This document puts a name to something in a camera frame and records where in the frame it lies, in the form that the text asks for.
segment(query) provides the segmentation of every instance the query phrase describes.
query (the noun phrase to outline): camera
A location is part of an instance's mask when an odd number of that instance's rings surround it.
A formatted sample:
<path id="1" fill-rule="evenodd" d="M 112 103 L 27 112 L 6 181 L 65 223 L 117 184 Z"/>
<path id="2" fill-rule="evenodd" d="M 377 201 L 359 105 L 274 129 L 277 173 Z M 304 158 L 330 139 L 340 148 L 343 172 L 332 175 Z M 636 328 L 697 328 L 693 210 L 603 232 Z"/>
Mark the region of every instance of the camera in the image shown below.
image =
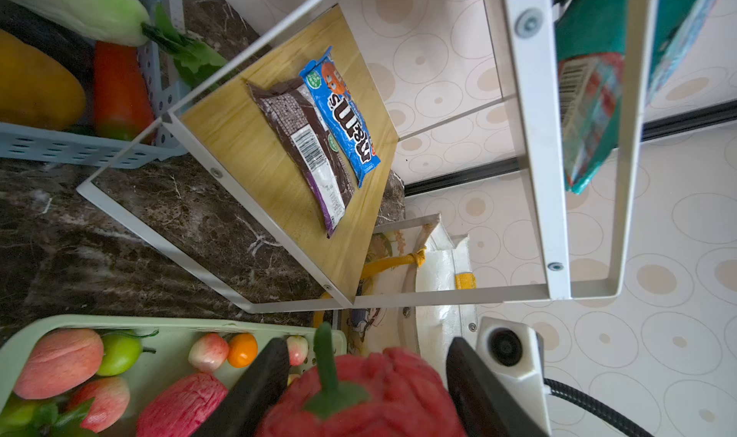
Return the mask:
<path id="1" fill-rule="evenodd" d="M 483 317 L 476 353 L 535 423 L 550 434 L 542 376 L 542 338 L 524 323 Z"/>

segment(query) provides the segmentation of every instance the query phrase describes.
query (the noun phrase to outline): white metal frame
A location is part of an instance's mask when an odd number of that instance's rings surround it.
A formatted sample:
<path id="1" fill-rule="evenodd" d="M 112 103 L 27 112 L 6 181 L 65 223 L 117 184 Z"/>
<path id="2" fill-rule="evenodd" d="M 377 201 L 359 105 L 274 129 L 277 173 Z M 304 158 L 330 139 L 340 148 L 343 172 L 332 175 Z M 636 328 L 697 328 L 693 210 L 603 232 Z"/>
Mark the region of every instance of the white metal frame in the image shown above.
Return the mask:
<path id="1" fill-rule="evenodd" d="M 569 298 L 606 298 L 618 295 L 622 288 L 627 241 L 629 237 L 631 205 L 634 198 L 638 148 L 643 122 L 654 20 L 658 0 L 629 0 L 626 38 L 626 63 L 624 69 L 623 98 L 621 102 L 621 126 L 617 165 L 615 199 L 615 223 L 610 275 L 606 279 L 570 282 L 565 213 L 565 189 L 562 172 L 562 146 L 558 111 L 557 67 L 553 32 L 553 14 L 550 0 L 484 0 L 489 25 L 500 25 L 506 39 L 495 39 L 494 48 L 509 48 L 510 61 L 514 65 L 513 80 L 516 93 L 508 97 L 518 103 L 519 120 L 526 150 L 526 168 L 530 173 L 531 200 L 537 219 L 537 236 L 546 264 L 548 284 L 519 285 L 512 287 L 477 288 L 473 290 L 446 290 L 394 295 L 362 295 L 351 303 L 319 267 L 299 248 L 263 208 L 241 187 L 206 147 L 204 147 L 175 114 L 183 106 L 206 92 L 218 80 L 225 77 L 239 64 L 258 50 L 278 39 L 327 0 L 307 0 L 275 27 L 261 36 L 246 50 L 228 62 L 207 81 L 192 90 L 183 100 L 156 119 L 138 135 L 128 147 L 120 151 L 106 165 L 77 188 L 78 193 L 125 227 L 171 258 L 190 274 L 217 293 L 249 313 L 272 313 L 307 310 L 334 310 L 340 308 L 406 307 L 441 304 L 502 303 L 543 301 Z M 538 9 L 542 15 L 542 27 L 532 37 L 515 35 L 514 25 L 526 10 Z M 93 184 L 93 180 L 109 166 L 115 164 L 136 143 L 141 142 L 160 125 L 195 156 L 216 180 L 240 202 L 279 243 L 305 267 L 305 269 L 332 296 L 331 299 L 313 299 L 293 302 L 252 303 L 238 294 L 213 273 L 190 258 L 169 240 L 151 229 L 146 223 L 120 206 L 115 200 Z"/>

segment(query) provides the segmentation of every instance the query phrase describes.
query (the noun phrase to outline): orange m&m character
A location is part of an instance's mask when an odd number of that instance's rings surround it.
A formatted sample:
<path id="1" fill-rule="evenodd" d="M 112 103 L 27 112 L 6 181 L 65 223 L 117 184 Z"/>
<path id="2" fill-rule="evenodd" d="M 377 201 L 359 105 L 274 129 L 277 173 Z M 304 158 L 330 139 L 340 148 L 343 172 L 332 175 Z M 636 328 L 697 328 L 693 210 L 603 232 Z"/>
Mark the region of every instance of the orange m&m character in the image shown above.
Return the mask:
<path id="1" fill-rule="evenodd" d="M 322 76 L 333 93 L 339 95 L 345 93 L 345 82 L 343 82 L 343 78 L 335 68 L 335 64 L 325 61 L 322 67 Z"/>

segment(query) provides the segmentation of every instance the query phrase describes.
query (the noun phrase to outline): orange tomato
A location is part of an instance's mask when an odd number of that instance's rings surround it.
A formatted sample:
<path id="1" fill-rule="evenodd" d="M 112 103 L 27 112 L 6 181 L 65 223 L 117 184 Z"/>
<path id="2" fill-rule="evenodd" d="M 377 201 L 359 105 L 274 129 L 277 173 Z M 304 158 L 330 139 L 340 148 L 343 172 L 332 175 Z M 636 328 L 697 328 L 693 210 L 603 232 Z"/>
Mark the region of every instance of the orange tomato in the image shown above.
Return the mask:
<path id="1" fill-rule="evenodd" d="M 251 333 L 235 335 L 228 344 L 231 347 L 230 353 L 228 353 L 228 363 L 235 368 L 251 365 L 251 362 L 259 353 L 259 344 Z"/>

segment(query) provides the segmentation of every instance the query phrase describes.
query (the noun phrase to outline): light blue basket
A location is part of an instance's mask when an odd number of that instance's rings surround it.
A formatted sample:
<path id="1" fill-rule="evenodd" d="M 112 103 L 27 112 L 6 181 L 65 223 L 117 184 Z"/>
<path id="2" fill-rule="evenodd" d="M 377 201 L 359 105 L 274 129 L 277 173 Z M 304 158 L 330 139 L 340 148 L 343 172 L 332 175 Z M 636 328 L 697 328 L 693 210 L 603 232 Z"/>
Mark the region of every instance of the light blue basket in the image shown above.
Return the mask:
<path id="1" fill-rule="evenodd" d="M 153 9 L 157 2 L 164 5 L 174 26 L 184 28 L 183 7 L 181 0 L 141 0 L 149 10 L 153 19 Z M 139 65 L 149 90 L 149 100 L 156 116 L 160 116 L 171 105 L 179 101 L 189 92 L 189 88 L 181 81 L 164 84 L 161 79 L 161 63 L 159 46 L 149 41 L 139 47 Z M 178 77 L 170 61 L 164 62 L 169 77 Z M 23 125 L 0 122 L 0 157 L 22 158 L 30 161 L 60 162 L 63 164 L 79 164 L 101 166 L 128 142 L 118 139 L 89 137 L 87 135 L 67 132 L 34 129 Z M 163 161 L 173 156 L 181 156 L 187 149 L 163 127 L 156 131 L 153 145 L 136 145 L 127 157 L 116 163 L 115 168 L 138 168 L 154 159 Z"/>

